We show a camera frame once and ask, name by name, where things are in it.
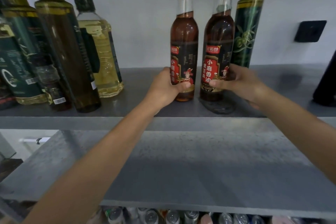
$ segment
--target metal rack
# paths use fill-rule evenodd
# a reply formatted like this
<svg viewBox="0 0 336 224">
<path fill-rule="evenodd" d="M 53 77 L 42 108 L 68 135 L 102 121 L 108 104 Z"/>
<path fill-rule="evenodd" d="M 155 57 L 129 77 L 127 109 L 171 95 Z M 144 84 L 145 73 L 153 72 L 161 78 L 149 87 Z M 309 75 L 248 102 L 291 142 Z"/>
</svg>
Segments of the metal rack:
<svg viewBox="0 0 336 224">
<path fill-rule="evenodd" d="M 336 127 L 336 109 L 311 102 L 325 66 L 252 69 L 268 86 Z M 43 105 L 0 112 L 0 128 L 60 130 L 0 183 L 0 197 L 39 200 L 141 101 L 159 70 L 122 69 L 125 90 L 89 114 L 52 113 Z M 216 115 L 200 104 L 196 91 L 193 101 L 161 110 L 101 205 L 335 219 L 334 184 L 267 118 L 239 103 L 232 114 Z"/>
</svg>

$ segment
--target right hand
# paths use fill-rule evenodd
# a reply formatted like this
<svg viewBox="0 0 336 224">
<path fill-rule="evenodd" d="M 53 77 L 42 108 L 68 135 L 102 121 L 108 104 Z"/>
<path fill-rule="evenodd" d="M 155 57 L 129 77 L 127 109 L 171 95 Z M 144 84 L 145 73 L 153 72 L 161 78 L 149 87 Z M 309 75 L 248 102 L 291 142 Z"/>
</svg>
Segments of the right hand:
<svg viewBox="0 0 336 224">
<path fill-rule="evenodd" d="M 255 73 L 246 68 L 230 65 L 230 77 L 234 80 L 211 80 L 210 86 L 231 90 L 239 97 L 246 99 L 254 108 L 258 108 L 258 101 L 266 94 L 267 86 L 263 84 Z"/>
</svg>

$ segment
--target dark green bottle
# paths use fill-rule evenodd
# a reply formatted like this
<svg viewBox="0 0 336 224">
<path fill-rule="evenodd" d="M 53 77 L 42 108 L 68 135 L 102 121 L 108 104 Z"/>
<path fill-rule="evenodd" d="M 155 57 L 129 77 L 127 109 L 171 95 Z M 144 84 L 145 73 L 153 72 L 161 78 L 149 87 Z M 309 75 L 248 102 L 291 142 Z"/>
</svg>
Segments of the dark green bottle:
<svg viewBox="0 0 336 224">
<path fill-rule="evenodd" d="M 239 0 L 231 63 L 249 67 L 264 0 Z"/>
<path fill-rule="evenodd" d="M 61 80 L 51 58 L 51 47 L 44 35 L 36 9 L 27 0 L 1 0 L 3 15 L 9 22 L 22 53 L 39 84 L 48 97 L 54 111 L 71 108 L 66 95 L 65 83 Z"/>
<path fill-rule="evenodd" d="M 101 102 L 73 6 L 65 0 L 39 0 L 35 7 L 77 111 L 96 110 Z"/>
<path fill-rule="evenodd" d="M 47 102 L 6 19 L 0 15 L 0 77 L 22 105 Z"/>
</svg>

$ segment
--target olive oil bottle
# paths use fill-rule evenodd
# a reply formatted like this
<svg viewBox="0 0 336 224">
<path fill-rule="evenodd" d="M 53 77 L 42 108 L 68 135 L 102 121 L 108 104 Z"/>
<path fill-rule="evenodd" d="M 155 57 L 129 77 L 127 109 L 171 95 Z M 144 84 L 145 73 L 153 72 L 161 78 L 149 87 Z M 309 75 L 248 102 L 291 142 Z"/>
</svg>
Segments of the olive oil bottle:
<svg viewBox="0 0 336 224">
<path fill-rule="evenodd" d="M 21 52 L 28 65 L 39 78 L 39 83 L 48 97 L 54 111 L 71 108 L 65 94 L 64 82 L 51 59 L 51 48 L 44 35 L 36 9 L 29 6 L 27 0 L 1 0 L 5 5 L 1 11 L 9 22 Z"/>
<path fill-rule="evenodd" d="M 22 105 L 47 102 L 6 19 L 0 15 L 0 77 Z"/>
<path fill-rule="evenodd" d="M 75 108 L 96 110 L 101 102 L 73 6 L 65 0 L 39 0 L 35 7 Z"/>
<path fill-rule="evenodd" d="M 92 65 L 96 86 L 101 98 L 118 95 L 124 85 L 121 79 L 116 52 L 114 49 L 111 25 L 95 12 L 93 0 L 75 0 L 79 12 L 77 16 L 79 27 L 85 28 L 92 35 L 96 50 L 87 48 L 89 58 L 94 59 L 98 53 L 100 65 Z"/>
<path fill-rule="evenodd" d="M 249 67 L 264 0 L 239 0 L 231 63 Z"/>
</svg>

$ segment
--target cartoon figure on label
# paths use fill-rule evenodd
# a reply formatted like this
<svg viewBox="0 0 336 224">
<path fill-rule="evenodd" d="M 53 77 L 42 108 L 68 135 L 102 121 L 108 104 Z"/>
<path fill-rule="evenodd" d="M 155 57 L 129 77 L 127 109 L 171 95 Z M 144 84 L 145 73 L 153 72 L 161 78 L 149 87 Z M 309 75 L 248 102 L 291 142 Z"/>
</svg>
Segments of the cartoon figure on label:
<svg viewBox="0 0 336 224">
<path fill-rule="evenodd" d="M 193 75 L 191 73 L 192 69 L 189 68 L 187 71 L 183 72 L 185 74 L 185 78 L 183 79 L 183 82 L 190 82 L 191 85 L 194 84 L 193 79 L 191 78 L 191 76 Z"/>
<path fill-rule="evenodd" d="M 229 66 L 226 66 L 224 68 L 224 70 L 222 70 L 223 72 L 223 76 L 222 76 L 222 79 L 225 80 L 226 76 L 228 75 L 228 70 L 229 70 Z"/>
</svg>

